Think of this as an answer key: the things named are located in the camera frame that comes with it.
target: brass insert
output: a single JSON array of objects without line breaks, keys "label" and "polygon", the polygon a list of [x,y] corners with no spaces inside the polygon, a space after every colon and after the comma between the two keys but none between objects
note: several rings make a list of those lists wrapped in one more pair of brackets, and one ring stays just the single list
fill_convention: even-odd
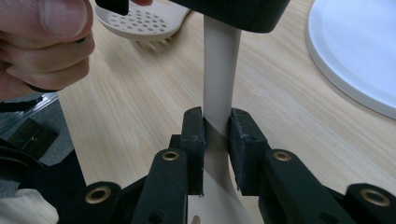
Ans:
[{"label": "brass insert", "polygon": [[291,155],[289,155],[286,152],[276,152],[274,153],[274,157],[279,160],[279,161],[290,161],[291,160]]},{"label": "brass insert", "polygon": [[100,186],[92,189],[85,196],[85,202],[90,204],[96,204],[104,202],[111,194],[111,189],[108,186]]},{"label": "brass insert", "polygon": [[361,189],[360,194],[369,203],[382,207],[390,206],[389,198],[374,189]]},{"label": "brass insert", "polygon": [[179,157],[178,153],[175,151],[168,151],[163,153],[163,159],[166,161],[175,161]]}]

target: screw hole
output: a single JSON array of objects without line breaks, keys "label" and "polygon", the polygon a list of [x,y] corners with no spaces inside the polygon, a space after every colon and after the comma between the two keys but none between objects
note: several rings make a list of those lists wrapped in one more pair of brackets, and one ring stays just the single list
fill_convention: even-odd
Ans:
[{"label": "screw hole", "polygon": [[378,206],[387,207],[390,206],[390,200],[387,196],[378,192],[374,189],[361,189],[361,197],[369,203],[373,203]]},{"label": "screw hole", "polygon": [[163,219],[164,219],[163,212],[152,211],[148,215],[148,223],[152,223],[152,224],[163,223]]},{"label": "screw hole", "polygon": [[104,202],[111,194],[111,189],[108,186],[97,187],[92,189],[85,196],[85,202],[90,204]]},{"label": "screw hole", "polygon": [[179,157],[178,153],[175,151],[168,151],[163,153],[163,159],[166,161],[175,161]]}]

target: black plastic part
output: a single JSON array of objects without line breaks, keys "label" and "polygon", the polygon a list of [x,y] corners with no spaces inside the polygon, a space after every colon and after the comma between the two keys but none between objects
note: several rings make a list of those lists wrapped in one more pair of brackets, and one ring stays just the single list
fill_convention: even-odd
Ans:
[{"label": "black plastic part", "polygon": [[96,0],[99,7],[126,16],[129,11],[129,0]]},{"label": "black plastic part", "polygon": [[37,99],[26,102],[0,103],[0,113],[24,111],[29,108],[32,108],[33,106],[36,106],[42,100],[43,97],[40,96]]},{"label": "black plastic part", "polygon": [[344,205],[358,223],[396,223],[396,197],[379,187],[369,184],[349,186]]},{"label": "black plastic part", "polygon": [[132,224],[187,221],[187,155],[178,148],[160,151],[146,179]]},{"label": "black plastic part", "polygon": [[33,91],[42,92],[42,93],[45,93],[45,92],[56,92],[56,91],[61,91],[61,90],[44,90],[44,89],[38,88],[38,87],[36,87],[36,86],[34,86],[34,85],[31,85],[31,84],[29,84],[29,83],[26,83],[26,85],[27,85],[30,89],[32,89]]},{"label": "black plastic part", "polygon": [[20,182],[30,169],[44,167],[30,155],[12,147],[0,146],[0,179]]},{"label": "black plastic part", "polygon": [[132,185],[123,189],[120,193],[119,201],[113,215],[113,223],[129,224],[134,216],[137,202],[140,199],[147,177],[143,177]]},{"label": "black plastic part", "polygon": [[274,30],[289,0],[171,0],[235,28],[269,33]]},{"label": "black plastic part", "polygon": [[204,192],[205,127],[201,107],[184,113],[180,136],[180,148],[187,153],[189,195],[202,195]]},{"label": "black plastic part", "polygon": [[267,151],[263,170],[288,223],[355,223],[293,153]]},{"label": "black plastic part", "polygon": [[261,194],[259,197],[259,208],[265,224],[287,223],[286,215],[282,206],[271,189],[271,185],[265,177],[261,178]]},{"label": "black plastic part", "polygon": [[110,182],[97,182],[85,188],[59,213],[58,224],[119,223],[113,216],[120,194],[120,186]]},{"label": "black plastic part", "polygon": [[11,135],[8,142],[36,160],[39,160],[49,149],[59,134],[27,119],[17,131]]},{"label": "black plastic part", "polygon": [[260,195],[260,175],[265,152],[270,148],[248,112],[233,108],[230,116],[230,160],[242,195]]}]

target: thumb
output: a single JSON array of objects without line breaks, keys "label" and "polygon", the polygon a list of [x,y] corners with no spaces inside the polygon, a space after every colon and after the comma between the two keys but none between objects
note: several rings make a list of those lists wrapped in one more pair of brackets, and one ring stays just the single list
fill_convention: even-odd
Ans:
[{"label": "thumb", "polygon": [[0,31],[33,40],[71,41],[92,26],[89,0],[1,0]]}]

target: clamp jaw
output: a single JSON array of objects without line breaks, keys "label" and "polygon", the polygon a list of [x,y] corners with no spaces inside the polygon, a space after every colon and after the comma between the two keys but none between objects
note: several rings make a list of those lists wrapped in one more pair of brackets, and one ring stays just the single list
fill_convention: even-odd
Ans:
[{"label": "clamp jaw", "polygon": [[[244,196],[259,197],[267,223],[396,223],[396,197],[354,184],[346,195],[322,186],[299,158],[271,149],[246,111],[230,117],[230,159]],[[60,212],[59,223],[187,223],[187,196],[203,195],[205,122],[201,108],[186,111],[182,132],[158,152],[147,176],[125,189],[89,185]]]}]

